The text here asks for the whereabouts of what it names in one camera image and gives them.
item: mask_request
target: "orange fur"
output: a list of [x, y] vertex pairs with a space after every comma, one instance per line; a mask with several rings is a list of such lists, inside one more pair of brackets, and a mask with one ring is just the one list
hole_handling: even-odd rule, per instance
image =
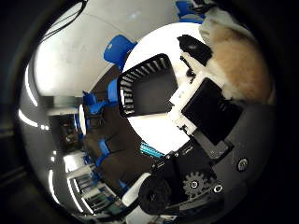
[[244, 100], [265, 104], [272, 85], [257, 45], [246, 36], [218, 24], [211, 32], [210, 40], [211, 60], [217, 63], [229, 84], [241, 93]]

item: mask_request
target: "floor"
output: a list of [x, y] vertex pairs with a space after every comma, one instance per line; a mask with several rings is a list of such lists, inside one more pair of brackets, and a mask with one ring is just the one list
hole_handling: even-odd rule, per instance
[[[104, 91], [109, 81], [120, 74], [118, 69], [113, 66], [95, 85], [97, 99], [105, 98], [105, 94], [96, 93]], [[112, 153], [103, 160], [99, 167], [99, 173], [104, 181], [116, 192], [121, 194], [118, 179], [121, 179], [129, 186], [145, 172], [150, 170], [154, 160], [139, 152], [141, 138], [135, 133], [129, 121], [120, 116], [117, 106], [107, 107], [104, 110], [105, 123], [97, 129], [91, 129], [85, 138], [86, 149], [94, 158], [101, 155], [97, 146], [97, 141], [101, 138], [107, 141], [110, 151], [120, 150]]]

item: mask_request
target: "white plastic part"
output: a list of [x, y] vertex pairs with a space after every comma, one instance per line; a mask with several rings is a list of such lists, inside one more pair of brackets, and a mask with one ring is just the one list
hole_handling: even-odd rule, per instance
[[125, 219], [127, 224], [148, 224], [155, 218], [145, 213], [140, 206], [134, 209]]
[[131, 186], [131, 188], [122, 196], [121, 201], [124, 205], [129, 206], [138, 197], [138, 192], [141, 184], [149, 175], [149, 173], [144, 173], [143, 175], [141, 175]]

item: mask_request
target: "wall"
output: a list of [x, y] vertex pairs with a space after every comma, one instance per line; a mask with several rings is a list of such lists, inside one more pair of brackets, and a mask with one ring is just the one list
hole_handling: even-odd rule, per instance
[[[78, 9], [71, 8], [62, 18]], [[40, 45], [35, 67], [40, 94], [81, 96], [109, 68], [102, 54], [113, 36], [122, 34], [138, 40], [176, 21], [174, 0], [90, 0], [75, 22]]]

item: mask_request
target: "table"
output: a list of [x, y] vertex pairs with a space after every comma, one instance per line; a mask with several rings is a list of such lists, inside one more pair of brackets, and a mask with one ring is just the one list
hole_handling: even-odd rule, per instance
[[[198, 31], [199, 26], [197, 23], [178, 22], [168, 24], [145, 35], [131, 51], [123, 72], [152, 56], [165, 53], [174, 68], [178, 86], [190, 80], [186, 76], [188, 67], [179, 58], [181, 50], [177, 37], [190, 35], [204, 42]], [[178, 150], [190, 139], [185, 132], [176, 127], [166, 113], [132, 117], [128, 120], [135, 132], [145, 142], [163, 154]]]
[[85, 123], [83, 105], [80, 105], [78, 107], [78, 122], [80, 123], [80, 128], [82, 130], [83, 135], [86, 135], [86, 123]]

